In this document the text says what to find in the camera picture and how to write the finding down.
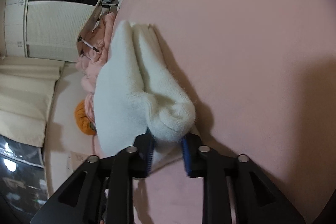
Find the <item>white fluffy cardigan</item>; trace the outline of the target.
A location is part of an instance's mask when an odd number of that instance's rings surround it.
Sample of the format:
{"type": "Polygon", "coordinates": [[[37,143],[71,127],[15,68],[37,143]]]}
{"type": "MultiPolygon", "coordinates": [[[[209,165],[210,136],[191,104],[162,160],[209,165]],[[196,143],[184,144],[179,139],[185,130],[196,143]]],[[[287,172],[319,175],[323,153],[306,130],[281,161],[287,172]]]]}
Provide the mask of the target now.
{"type": "Polygon", "coordinates": [[[179,141],[196,118],[193,102],[166,65],[153,27],[129,21],[121,21],[114,32],[93,106],[105,156],[132,145],[138,135],[153,135],[151,171],[181,158],[179,141]]]}

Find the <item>folding lap table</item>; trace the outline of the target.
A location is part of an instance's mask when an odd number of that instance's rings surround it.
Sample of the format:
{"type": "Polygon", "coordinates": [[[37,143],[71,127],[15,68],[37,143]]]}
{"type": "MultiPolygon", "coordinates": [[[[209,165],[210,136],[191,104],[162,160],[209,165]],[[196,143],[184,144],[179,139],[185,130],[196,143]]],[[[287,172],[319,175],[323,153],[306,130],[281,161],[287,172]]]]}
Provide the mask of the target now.
{"type": "Polygon", "coordinates": [[[86,45],[90,49],[94,47],[87,42],[86,37],[99,25],[100,19],[103,15],[110,12],[116,12],[118,3],[103,3],[99,0],[94,7],[93,12],[90,14],[85,24],[82,26],[78,37],[76,38],[76,47],[79,56],[83,53],[83,46],[86,45]]]}

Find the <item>patterned paper storage box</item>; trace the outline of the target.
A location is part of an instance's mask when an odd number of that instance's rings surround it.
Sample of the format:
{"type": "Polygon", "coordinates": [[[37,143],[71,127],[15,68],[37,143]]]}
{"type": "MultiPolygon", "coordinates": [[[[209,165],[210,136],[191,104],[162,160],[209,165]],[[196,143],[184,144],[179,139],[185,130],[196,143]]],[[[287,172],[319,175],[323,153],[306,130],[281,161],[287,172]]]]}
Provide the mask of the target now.
{"type": "Polygon", "coordinates": [[[77,165],[77,164],[81,165],[83,162],[86,161],[86,159],[88,157],[89,156],[86,155],[86,154],[82,154],[82,153],[78,153],[78,152],[73,152],[73,151],[70,152],[70,162],[73,165],[77,165]]]}

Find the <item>orange plush pumpkin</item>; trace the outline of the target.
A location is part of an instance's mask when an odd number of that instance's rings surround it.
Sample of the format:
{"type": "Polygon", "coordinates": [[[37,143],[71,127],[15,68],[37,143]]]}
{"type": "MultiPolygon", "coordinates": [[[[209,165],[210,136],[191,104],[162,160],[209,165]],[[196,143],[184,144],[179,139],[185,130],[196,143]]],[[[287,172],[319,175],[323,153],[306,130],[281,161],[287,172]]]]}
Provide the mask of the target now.
{"type": "Polygon", "coordinates": [[[79,104],[76,106],[74,111],[74,117],[76,125],[82,133],[90,136],[96,135],[96,129],[94,125],[86,115],[84,100],[80,101],[79,104]]]}

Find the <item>dark window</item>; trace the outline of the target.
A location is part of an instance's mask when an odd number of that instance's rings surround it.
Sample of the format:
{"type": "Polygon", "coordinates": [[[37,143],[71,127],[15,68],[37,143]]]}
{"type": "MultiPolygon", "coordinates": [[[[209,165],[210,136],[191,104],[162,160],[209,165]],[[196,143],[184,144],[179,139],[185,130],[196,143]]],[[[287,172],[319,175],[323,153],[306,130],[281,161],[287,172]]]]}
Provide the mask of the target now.
{"type": "Polygon", "coordinates": [[[42,152],[1,136],[1,199],[20,223],[30,223],[49,199],[42,152]]]}

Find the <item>pink crumpled duvet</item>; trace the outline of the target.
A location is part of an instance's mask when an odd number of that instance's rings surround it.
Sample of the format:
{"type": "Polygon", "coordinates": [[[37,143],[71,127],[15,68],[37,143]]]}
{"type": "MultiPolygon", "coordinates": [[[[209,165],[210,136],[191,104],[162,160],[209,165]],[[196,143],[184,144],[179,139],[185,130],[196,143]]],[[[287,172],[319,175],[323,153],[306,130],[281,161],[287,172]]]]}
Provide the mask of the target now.
{"type": "Polygon", "coordinates": [[[87,42],[94,49],[84,45],[83,53],[76,63],[77,70],[83,73],[81,86],[87,94],[84,100],[84,108],[87,117],[92,122],[95,121],[93,97],[96,90],[96,81],[100,70],[108,61],[115,19],[116,15],[113,12],[102,16],[99,25],[86,37],[87,42]]]}

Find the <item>cream curtain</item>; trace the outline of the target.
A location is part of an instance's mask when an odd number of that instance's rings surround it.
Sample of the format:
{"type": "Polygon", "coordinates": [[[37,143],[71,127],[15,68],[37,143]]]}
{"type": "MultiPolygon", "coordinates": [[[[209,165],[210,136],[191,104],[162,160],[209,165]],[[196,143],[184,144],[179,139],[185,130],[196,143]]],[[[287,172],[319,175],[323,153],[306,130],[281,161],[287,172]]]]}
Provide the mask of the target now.
{"type": "Polygon", "coordinates": [[[1,135],[43,146],[55,85],[64,65],[57,60],[1,57],[1,135]]]}

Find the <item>pink bed sheet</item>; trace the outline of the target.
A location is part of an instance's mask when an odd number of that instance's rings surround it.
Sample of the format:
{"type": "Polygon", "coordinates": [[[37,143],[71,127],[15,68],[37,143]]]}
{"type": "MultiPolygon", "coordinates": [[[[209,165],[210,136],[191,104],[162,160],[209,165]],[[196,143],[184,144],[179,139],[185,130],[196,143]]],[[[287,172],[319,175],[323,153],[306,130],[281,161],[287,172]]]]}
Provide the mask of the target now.
{"type": "Polygon", "coordinates": [[[204,141],[312,223],[335,190],[335,0],[123,0],[123,20],[155,26],[204,141]]]}

